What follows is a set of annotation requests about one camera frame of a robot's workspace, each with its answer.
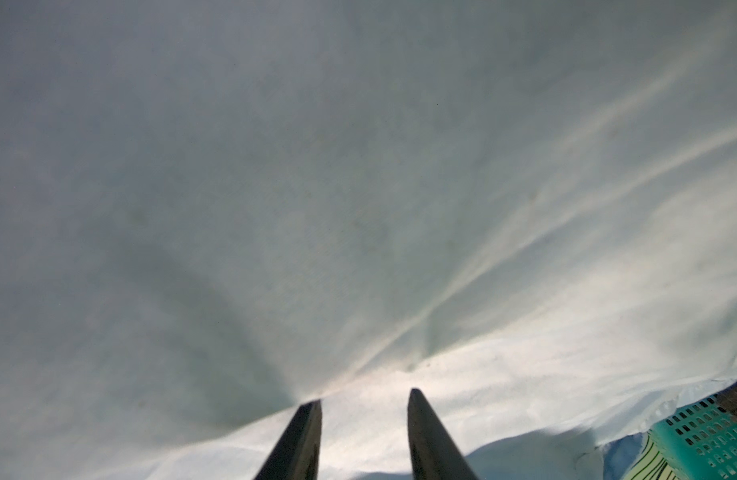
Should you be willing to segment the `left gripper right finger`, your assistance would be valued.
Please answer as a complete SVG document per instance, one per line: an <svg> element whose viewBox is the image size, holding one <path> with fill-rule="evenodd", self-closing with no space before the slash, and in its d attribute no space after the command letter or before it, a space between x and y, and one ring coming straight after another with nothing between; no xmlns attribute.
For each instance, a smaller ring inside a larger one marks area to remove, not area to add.
<svg viewBox="0 0 737 480"><path fill-rule="evenodd" d="M414 480L478 479L419 388L410 392L407 425Z"/></svg>

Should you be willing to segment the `light blue long sleeve shirt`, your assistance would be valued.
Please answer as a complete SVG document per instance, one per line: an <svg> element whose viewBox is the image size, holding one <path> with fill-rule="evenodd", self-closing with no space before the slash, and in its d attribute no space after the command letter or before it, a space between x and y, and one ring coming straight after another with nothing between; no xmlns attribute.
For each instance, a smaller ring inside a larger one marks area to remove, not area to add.
<svg viewBox="0 0 737 480"><path fill-rule="evenodd" d="M737 380L737 1L0 1L0 479L485 477Z"/></svg>

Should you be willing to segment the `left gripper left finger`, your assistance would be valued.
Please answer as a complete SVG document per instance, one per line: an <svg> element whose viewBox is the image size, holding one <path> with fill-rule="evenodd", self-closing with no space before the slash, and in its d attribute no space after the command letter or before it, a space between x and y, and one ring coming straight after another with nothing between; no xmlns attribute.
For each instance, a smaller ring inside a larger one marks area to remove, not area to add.
<svg viewBox="0 0 737 480"><path fill-rule="evenodd" d="M316 480L322 441L322 402L298 406L254 480Z"/></svg>

